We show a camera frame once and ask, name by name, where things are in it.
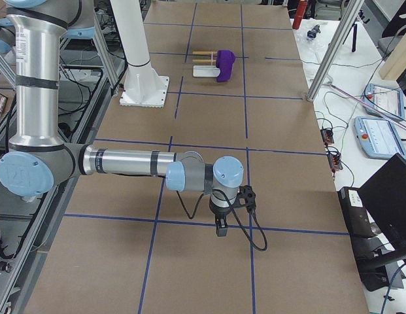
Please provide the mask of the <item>purple towel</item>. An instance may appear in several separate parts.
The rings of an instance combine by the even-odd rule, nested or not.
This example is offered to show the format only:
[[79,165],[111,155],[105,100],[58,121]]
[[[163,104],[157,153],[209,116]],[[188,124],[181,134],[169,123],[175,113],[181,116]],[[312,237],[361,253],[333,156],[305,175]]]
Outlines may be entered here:
[[217,82],[227,82],[231,78],[235,60],[235,54],[230,50],[217,52],[216,67],[220,70],[220,74],[216,78]]

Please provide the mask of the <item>red terminal block near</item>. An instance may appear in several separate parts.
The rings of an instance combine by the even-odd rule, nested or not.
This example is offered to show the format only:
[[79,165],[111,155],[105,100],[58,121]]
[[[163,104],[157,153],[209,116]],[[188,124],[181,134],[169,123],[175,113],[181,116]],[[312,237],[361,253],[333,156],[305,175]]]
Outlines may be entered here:
[[335,147],[326,147],[326,156],[328,157],[328,163],[333,173],[343,170],[341,153]]

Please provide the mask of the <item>red terminal block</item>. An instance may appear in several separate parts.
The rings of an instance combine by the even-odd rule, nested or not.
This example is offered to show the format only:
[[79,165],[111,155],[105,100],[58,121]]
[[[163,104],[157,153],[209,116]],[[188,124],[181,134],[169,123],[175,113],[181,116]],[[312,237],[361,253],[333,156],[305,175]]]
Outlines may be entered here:
[[343,170],[341,153],[335,147],[326,147],[326,156],[328,157],[328,163],[333,173]]
[[332,128],[322,128],[320,130],[322,140],[325,146],[334,144],[333,129]]

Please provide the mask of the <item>black box with label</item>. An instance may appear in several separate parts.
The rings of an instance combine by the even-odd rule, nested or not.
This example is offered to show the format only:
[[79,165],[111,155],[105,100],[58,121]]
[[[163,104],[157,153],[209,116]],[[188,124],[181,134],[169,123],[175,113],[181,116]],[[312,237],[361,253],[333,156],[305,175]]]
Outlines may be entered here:
[[344,186],[338,191],[338,198],[349,235],[366,239],[375,237],[358,188]]

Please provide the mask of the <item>red terminal block far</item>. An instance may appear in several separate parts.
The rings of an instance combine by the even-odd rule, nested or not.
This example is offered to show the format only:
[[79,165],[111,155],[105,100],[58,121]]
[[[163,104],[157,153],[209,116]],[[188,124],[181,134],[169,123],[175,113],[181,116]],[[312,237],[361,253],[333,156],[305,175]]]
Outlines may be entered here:
[[322,140],[325,146],[334,144],[333,129],[332,128],[322,128],[320,130]]

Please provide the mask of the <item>black monitor with stand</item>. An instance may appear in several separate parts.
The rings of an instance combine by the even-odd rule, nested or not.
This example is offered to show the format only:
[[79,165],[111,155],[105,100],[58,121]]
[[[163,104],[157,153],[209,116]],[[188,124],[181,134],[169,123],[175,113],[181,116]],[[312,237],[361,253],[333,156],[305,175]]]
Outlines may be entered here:
[[363,206],[371,215],[393,251],[377,248],[377,240],[352,242],[360,279],[369,291],[387,287],[392,274],[387,265],[406,262],[406,160],[393,155],[358,190]]

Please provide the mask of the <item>reacher grabber stick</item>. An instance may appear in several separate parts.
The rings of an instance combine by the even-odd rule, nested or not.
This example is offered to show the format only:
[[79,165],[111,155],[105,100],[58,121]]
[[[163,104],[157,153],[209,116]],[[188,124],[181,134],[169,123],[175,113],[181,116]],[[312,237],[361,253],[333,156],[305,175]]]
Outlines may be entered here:
[[400,128],[402,128],[403,130],[406,131],[406,125],[401,123],[401,121],[406,123],[406,119],[401,118],[395,114],[390,113],[389,111],[387,111],[385,109],[380,108],[378,105],[374,104],[372,101],[367,102],[356,96],[353,96],[353,95],[349,94],[348,92],[340,89],[339,87],[337,87],[331,83],[326,83],[324,86],[329,87],[344,96],[347,96],[349,99],[359,102],[366,109],[369,109],[370,111],[375,112],[377,115],[387,119],[390,122],[393,122],[395,125],[399,126]]

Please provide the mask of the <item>lower blue teach pendant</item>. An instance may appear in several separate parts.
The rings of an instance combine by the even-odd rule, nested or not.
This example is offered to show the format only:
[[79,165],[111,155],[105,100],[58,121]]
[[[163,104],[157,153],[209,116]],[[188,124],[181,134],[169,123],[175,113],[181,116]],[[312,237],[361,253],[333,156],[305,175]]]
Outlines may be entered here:
[[354,130],[365,154],[372,159],[389,160],[399,154],[406,159],[406,150],[392,122],[383,118],[357,116]]

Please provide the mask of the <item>blue teach pendant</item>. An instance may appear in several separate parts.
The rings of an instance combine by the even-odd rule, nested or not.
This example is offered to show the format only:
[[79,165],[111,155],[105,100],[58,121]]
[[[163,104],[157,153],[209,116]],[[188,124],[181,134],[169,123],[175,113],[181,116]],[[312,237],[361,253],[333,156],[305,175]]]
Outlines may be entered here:
[[[405,118],[404,93],[400,88],[391,88],[369,83],[365,88],[364,101],[372,101],[380,108],[389,111],[401,118]],[[366,112],[378,116],[375,112],[366,109]]]
[[399,154],[406,159],[406,150],[392,122],[383,118],[357,116],[354,130],[365,154],[372,159],[389,160]]

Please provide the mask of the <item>upper blue teach pendant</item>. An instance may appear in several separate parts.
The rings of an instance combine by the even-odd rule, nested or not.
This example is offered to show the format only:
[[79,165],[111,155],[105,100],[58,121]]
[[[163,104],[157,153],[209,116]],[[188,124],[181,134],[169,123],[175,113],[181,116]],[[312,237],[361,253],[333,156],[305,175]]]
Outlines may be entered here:
[[[404,93],[400,88],[391,88],[369,83],[365,88],[364,101],[372,101],[380,108],[389,111],[401,118],[405,118]],[[375,112],[366,109],[366,112],[378,116]]]

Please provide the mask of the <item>folded dark blue umbrella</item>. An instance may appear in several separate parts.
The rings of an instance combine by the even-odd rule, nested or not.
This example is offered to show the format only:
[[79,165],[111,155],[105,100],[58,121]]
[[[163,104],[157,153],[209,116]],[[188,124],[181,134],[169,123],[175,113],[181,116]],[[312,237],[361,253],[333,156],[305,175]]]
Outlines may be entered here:
[[321,33],[320,25],[317,24],[317,25],[315,25],[312,29],[308,30],[308,32],[307,32],[307,38],[310,39],[310,40],[313,40],[313,39],[316,38],[316,36],[317,36],[319,33]]

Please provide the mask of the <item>clear plastic wrap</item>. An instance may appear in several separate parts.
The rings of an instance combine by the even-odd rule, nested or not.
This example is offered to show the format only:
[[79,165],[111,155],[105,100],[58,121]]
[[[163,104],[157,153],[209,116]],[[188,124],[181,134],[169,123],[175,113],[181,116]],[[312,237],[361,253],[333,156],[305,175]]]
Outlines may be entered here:
[[302,20],[299,29],[294,29],[297,44],[312,50],[326,47],[326,40],[321,35],[328,23],[320,20]]

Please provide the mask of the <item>red cylinder bottle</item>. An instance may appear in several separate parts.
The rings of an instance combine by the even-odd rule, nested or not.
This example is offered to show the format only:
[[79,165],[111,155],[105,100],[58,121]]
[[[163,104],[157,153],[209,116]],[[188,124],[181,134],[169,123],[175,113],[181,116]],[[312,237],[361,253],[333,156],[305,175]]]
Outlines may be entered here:
[[299,29],[301,21],[304,17],[307,5],[308,5],[308,0],[299,0],[299,3],[297,5],[296,13],[294,16],[294,21],[292,24],[292,29]]

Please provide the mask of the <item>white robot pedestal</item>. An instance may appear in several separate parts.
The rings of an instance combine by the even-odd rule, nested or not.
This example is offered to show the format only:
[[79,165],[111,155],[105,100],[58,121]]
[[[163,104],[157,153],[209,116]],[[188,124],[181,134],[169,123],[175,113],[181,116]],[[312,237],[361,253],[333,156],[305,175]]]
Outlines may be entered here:
[[112,1],[111,5],[127,61],[120,104],[163,107],[169,77],[158,75],[152,67],[139,2]]

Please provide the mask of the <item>aluminium frame post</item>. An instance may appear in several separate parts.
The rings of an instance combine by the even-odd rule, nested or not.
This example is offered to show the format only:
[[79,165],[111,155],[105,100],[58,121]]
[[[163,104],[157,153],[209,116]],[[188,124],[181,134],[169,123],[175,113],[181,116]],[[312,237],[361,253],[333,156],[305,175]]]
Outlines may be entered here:
[[355,21],[356,16],[361,9],[364,0],[355,0],[349,1],[348,7],[345,13],[342,15],[339,25],[332,37],[330,44],[328,45],[328,49],[324,55],[324,59],[322,60],[318,71],[313,79],[311,87],[307,93],[307,101],[313,102],[315,97],[317,96],[319,89],[321,89],[322,84],[324,83],[324,79],[328,74],[332,63],[337,55],[337,51],[339,47],[342,45],[343,40],[348,35],[349,29],[351,28],[352,23]]

